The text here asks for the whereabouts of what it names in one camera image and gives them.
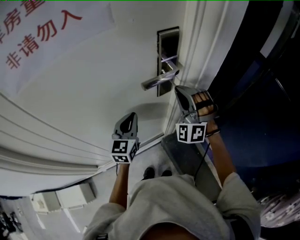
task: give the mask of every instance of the hand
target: hand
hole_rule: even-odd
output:
[[[193,100],[195,103],[200,103],[202,101],[206,101],[209,100],[209,97],[207,96],[207,94],[205,92],[200,92],[200,93],[196,93],[195,95],[192,96]],[[207,107],[203,107],[201,109],[198,110],[198,115],[199,116],[204,116],[204,115],[208,115],[211,112],[214,111],[214,106],[213,105],[209,105]],[[210,120],[207,125],[206,125],[206,132],[210,133],[214,130],[217,130],[218,126],[215,123],[214,120]]]

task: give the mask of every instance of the person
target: person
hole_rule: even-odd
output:
[[[208,97],[199,93],[194,101]],[[198,110],[209,114],[213,106]],[[218,127],[212,120],[207,133]],[[96,212],[84,240],[252,240],[260,236],[260,207],[236,173],[220,133],[208,137],[222,190],[214,205],[190,175],[147,168],[127,205],[129,165],[122,164],[109,203]]]

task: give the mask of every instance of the sign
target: sign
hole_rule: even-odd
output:
[[[15,96],[59,55],[113,27],[108,2],[0,2],[0,90]]]
[[[176,124],[177,140],[182,143],[202,143],[205,139],[207,122]]]

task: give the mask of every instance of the black shoe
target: black shoe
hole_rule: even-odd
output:
[[[144,172],[144,179],[150,179],[150,178],[154,178],[155,177],[155,171],[153,167],[147,167],[145,172]]]
[[[170,170],[165,170],[161,176],[162,177],[170,177],[170,176],[172,176],[172,172]]]

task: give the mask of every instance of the door frame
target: door frame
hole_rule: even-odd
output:
[[[183,66],[176,85],[208,89],[239,30],[249,1],[188,1],[179,53]],[[174,91],[164,123],[164,135],[175,131],[180,110]]]

